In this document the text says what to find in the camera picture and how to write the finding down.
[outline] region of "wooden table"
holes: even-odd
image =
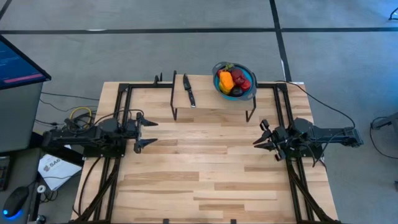
[[[104,84],[96,119],[113,112],[118,85]],[[294,117],[312,121],[306,94],[296,86],[288,88]],[[159,140],[142,154],[135,154],[134,142],[129,143],[121,160],[112,223],[162,223],[164,218],[171,223],[229,223],[231,219],[238,223],[295,223],[285,162],[277,162],[274,152],[252,147],[262,134],[262,119],[269,121],[271,129],[278,126],[272,90],[257,91],[257,109],[248,123],[242,111],[200,108],[178,109],[174,121],[170,94],[168,88],[133,89],[130,109],[142,109],[146,119],[159,123],[145,127],[142,137]],[[284,106],[282,93],[280,98]],[[85,162],[75,208],[94,161]],[[337,218],[325,168],[319,163],[312,168],[310,158],[303,162],[311,194],[326,214]],[[103,159],[88,178],[83,208],[98,191],[102,165]]]

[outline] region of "orange bell pepper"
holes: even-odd
[[[224,94],[228,95],[235,86],[232,75],[227,71],[220,72],[220,84],[218,86]]]

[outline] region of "bell pepper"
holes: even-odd
[[[218,86],[224,94],[228,95],[230,93],[234,87],[234,81],[232,80],[232,76],[229,72],[220,72],[220,83]]]
[[[244,76],[242,70],[236,68],[231,72],[232,79],[234,80],[235,84],[237,85],[242,85],[244,81],[246,80],[246,77]]]
[[[243,91],[248,91],[251,87],[251,83],[249,80],[245,80],[244,83],[241,85]]]

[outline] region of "gray carpet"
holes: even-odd
[[[383,0],[276,0],[282,27],[398,27],[387,21],[398,2]],[[181,27],[273,27],[268,1],[13,0],[0,29],[130,29]],[[6,35],[53,77],[44,91],[99,98],[105,81],[149,81],[173,70],[210,74],[219,61],[238,62],[258,80],[284,78],[274,33]],[[284,33],[293,81],[305,82],[319,100],[351,116],[365,145],[330,145],[326,164],[340,220],[397,223],[398,161],[380,155],[369,138],[377,116],[398,111],[398,32]],[[43,95],[61,109],[95,101]],[[321,127],[351,125],[344,116],[310,100]],[[68,113],[39,105],[37,119],[61,122]],[[35,125],[35,130],[48,127]],[[391,127],[374,132],[379,149],[397,156]],[[67,222],[78,178],[42,204],[49,222]]]

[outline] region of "blue bowl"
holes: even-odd
[[[248,68],[244,67],[243,65],[233,63],[234,67],[240,69],[243,72],[246,79],[248,79],[250,81],[250,89],[245,91],[242,96],[228,96],[228,95],[225,95],[220,90],[220,86],[219,86],[220,78],[218,78],[218,76],[217,76],[217,71],[219,69],[225,68],[226,64],[227,64],[227,62],[220,62],[220,63],[217,63],[217,65],[213,68],[213,73],[214,73],[213,84],[214,84],[216,90],[219,93],[221,93],[221,96],[223,96],[227,100],[251,100],[256,95],[256,92],[257,92],[257,89],[256,89],[257,81],[256,81],[256,77],[254,76],[254,74]]]

